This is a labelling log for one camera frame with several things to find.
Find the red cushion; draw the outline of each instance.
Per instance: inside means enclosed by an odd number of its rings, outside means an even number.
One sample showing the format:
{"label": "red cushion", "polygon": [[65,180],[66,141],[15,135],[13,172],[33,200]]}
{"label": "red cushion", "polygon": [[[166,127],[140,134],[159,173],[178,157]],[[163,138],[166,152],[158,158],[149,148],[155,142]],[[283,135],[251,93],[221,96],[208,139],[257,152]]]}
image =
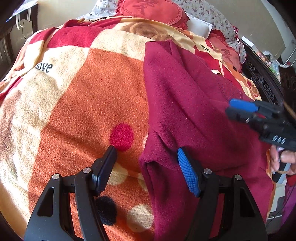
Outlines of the red cushion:
{"label": "red cushion", "polygon": [[187,29],[188,16],[170,0],[119,0],[116,16],[132,16]]}
{"label": "red cushion", "polygon": [[225,37],[221,31],[217,29],[212,30],[208,40],[215,47],[216,52],[222,54],[223,60],[226,63],[233,65],[238,72],[242,71],[238,53],[226,43]]}

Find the wall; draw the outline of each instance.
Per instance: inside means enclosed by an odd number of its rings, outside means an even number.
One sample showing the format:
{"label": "wall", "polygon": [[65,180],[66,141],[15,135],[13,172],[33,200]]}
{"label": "wall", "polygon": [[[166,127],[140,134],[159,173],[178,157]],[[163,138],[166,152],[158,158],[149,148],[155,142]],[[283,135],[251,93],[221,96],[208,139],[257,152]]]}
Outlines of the wall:
{"label": "wall", "polygon": [[[281,36],[283,38],[284,44],[285,44],[285,50],[283,51],[283,53],[281,54],[281,58],[283,60],[283,62],[285,62],[290,54],[293,52],[294,48],[295,48],[295,44],[292,43],[292,40],[295,41],[296,40],[292,34],[292,32],[290,31],[288,25],[285,23],[284,19],[282,18],[282,16],[278,13],[278,11],[274,8],[274,6],[272,6],[267,0],[261,0],[262,3],[264,4],[264,6],[266,7],[266,9],[268,10],[268,12],[270,13],[270,15],[272,16],[274,22],[276,23],[279,32],[281,33]],[[296,53],[292,56],[292,58],[290,59],[291,62],[293,62],[296,58]]]}
{"label": "wall", "polygon": [[[78,18],[89,13],[94,7],[96,0],[39,0],[38,1],[38,30],[57,27],[69,19]],[[25,38],[32,35],[32,22],[24,21],[24,29],[18,30],[13,27],[10,37],[13,53],[16,57],[25,43]]]}
{"label": "wall", "polygon": [[279,57],[286,48],[272,16],[260,0],[207,0],[256,47]]}

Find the blue handle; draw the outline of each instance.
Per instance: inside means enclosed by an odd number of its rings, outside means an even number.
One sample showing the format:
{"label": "blue handle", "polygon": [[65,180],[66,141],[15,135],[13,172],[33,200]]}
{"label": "blue handle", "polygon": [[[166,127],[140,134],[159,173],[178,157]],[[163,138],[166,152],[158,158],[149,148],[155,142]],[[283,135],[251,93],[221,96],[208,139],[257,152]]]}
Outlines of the blue handle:
{"label": "blue handle", "polygon": [[239,100],[239,99],[231,99],[229,101],[229,105],[233,108],[244,110],[247,112],[256,112],[258,111],[258,106],[256,106],[253,102]]}

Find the bedsheet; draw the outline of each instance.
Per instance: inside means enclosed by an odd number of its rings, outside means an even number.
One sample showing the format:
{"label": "bedsheet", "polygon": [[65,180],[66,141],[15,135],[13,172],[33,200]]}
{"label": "bedsheet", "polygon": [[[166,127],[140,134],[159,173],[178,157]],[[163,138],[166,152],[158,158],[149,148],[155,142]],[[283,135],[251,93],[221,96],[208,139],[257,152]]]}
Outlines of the bedsheet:
{"label": "bedsheet", "polygon": [[114,145],[118,160],[96,200],[108,210],[98,210],[106,232],[111,240],[153,240],[154,216],[138,165],[148,138],[143,60],[146,42],[165,40],[260,99],[254,83],[207,39],[166,24],[113,17],[37,32],[0,85],[0,210],[20,236],[52,174],[76,174]]}

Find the finger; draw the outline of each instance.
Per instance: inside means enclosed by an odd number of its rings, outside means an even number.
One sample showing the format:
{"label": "finger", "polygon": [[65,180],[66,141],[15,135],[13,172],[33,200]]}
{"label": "finger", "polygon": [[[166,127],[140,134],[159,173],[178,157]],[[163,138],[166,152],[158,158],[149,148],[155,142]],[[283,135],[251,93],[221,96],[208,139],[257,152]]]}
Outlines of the finger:
{"label": "finger", "polygon": [[290,169],[287,172],[288,175],[292,176],[294,174],[296,174],[296,164],[292,164]]}
{"label": "finger", "polygon": [[270,147],[269,153],[270,153],[271,159],[273,159],[276,162],[279,161],[279,153],[278,153],[275,145],[272,145]]}
{"label": "finger", "polygon": [[278,162],[279,154],[278,154],[278,151],[276,150],[275,145],[271,146],[269,153],[270,153],[270,157],[271,157],[271,160],[269,163],[271,172],[276,172],[279,169],[279,162]]}
{"label": "finger", "polygon": [[270,170],[271,172],[276,172],[279,170],[279,162],[278,161],[271,161],[270,162]]}
{"label": "finger", "polygon": [[281,161],[284,163],[296,163],[296,153],[292,151],[283,151]]}

